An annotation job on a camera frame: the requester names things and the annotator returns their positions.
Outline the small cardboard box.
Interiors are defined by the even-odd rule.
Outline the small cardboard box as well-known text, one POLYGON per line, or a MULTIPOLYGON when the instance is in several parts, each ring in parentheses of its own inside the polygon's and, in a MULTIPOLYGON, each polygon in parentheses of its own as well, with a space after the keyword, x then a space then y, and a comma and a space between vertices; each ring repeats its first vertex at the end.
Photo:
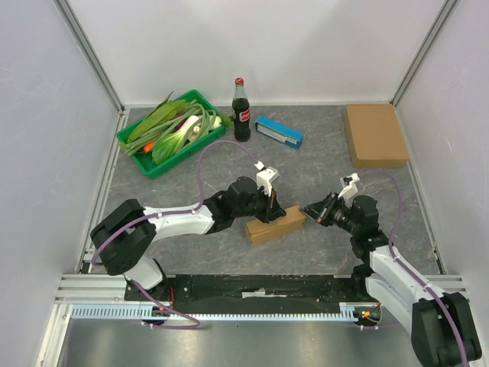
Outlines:
POLYGON ((306 215, 299 206, 286 209, 286 215, 273 222, 263 223, 256 219, 245 225, 251 246, 263 245, 302 229, 306 215))

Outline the large cardboard box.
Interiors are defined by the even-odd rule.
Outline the large cardboard box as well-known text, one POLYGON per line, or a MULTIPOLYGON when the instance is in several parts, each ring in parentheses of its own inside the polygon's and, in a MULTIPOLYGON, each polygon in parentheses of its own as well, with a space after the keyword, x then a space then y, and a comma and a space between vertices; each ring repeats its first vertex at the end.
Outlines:
POLYGON ((345 134, 355 168, 402 168, 410 159, 391 104, 348 104, 345 134))

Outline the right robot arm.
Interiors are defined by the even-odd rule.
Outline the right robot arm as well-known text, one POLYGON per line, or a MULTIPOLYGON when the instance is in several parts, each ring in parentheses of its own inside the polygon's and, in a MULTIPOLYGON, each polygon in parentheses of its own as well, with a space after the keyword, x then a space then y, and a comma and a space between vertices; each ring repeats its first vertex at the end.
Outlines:
POLYGON ((347 206, 337 193, 303 207, 318 224, 350 234, 362 260, 350 281, 351 295, 379 301, 410 336, 424 366, 467 366, 482 357, 481 344, 467 298, 428 281, 399 253, 379 227, 377 202, 360 195, 347 206))

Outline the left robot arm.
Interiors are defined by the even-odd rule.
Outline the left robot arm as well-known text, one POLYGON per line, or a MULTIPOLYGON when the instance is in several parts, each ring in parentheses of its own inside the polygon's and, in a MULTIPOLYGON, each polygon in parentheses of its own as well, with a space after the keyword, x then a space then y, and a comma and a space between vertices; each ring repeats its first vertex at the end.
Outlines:
POLYGON ((250 177, 239 177, 227 190, 203 200, 203 204, 174 208, 142 206, 138 200, 124 201, 90 233, 109 275, 124 275, 138 283, 150 300, 167 294, 167 281, 155 260, 146 255, 154 241, 179 235, 208 235, 229 228, 241 217, 270 223, 286 215, 272 187, 258 186, 250 177))

